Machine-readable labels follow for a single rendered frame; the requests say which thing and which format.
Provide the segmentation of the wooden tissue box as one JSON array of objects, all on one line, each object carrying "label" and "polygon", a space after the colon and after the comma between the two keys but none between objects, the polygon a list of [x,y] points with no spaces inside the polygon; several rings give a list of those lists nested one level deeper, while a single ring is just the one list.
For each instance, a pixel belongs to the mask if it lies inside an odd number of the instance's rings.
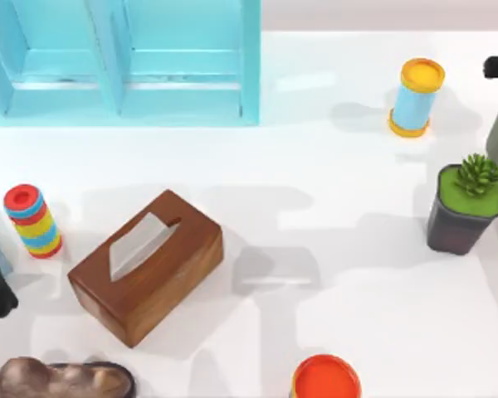
[{"label": "wooden tissue box", "polygon": [[[176,231],[122,279],[110,279],[110,245],[147,213]],[[121,226],[68,274],[81,306],[127,347],[135,347],[223,260],[222,229],[171,190]]]}]

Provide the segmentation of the light blue rack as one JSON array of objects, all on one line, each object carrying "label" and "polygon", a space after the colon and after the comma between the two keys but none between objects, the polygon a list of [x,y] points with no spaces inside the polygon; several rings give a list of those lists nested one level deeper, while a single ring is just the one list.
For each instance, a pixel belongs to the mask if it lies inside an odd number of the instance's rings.
[{"label": "light blue rack", "polygon": [[0,0],[0,126],[260,119],[261,0]]}]

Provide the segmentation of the blue and yellow can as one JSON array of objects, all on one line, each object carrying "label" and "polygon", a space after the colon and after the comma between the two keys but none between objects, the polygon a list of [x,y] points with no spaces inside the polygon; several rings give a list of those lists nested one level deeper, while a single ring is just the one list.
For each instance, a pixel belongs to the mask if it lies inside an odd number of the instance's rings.
[{"label": "blue and yellow can", "polygon": [[401,69],[395,105],[388,116],[389,128],[404,138],[418,138],[430,123],[430,113],[445,79],[444,69],[428,58],[408,60]]}]

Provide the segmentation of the red and orange can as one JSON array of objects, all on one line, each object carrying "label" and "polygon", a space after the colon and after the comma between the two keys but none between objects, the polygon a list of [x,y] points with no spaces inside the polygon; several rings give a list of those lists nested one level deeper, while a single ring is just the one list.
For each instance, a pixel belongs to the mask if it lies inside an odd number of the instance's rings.
[{"label": "red and orange can", "polygon": [[289,398],[362,398],[354,368],[340,357],[318,354],[295,369]]}]

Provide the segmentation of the grey pot with green plant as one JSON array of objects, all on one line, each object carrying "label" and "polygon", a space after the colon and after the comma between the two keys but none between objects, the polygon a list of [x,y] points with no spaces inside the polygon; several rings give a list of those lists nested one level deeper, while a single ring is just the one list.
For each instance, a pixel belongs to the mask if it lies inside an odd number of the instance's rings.
[{"label": "grey pot with green plant", "polygon": [[430,249],[465,255],[498,217],[498,165],[473,153],[437,174],[427,222]]}]

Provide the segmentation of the stack of coloured rings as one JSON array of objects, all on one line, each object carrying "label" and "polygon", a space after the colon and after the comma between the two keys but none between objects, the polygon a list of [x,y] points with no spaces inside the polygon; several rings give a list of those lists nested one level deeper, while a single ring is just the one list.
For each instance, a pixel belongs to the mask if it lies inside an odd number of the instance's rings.
[{"label": "stack of coloured rings", "polygon": [[3,206],[33,258],[51,258],[61,249],[62,235],[37,187],[31,184],[12,187],[3,198]]}]

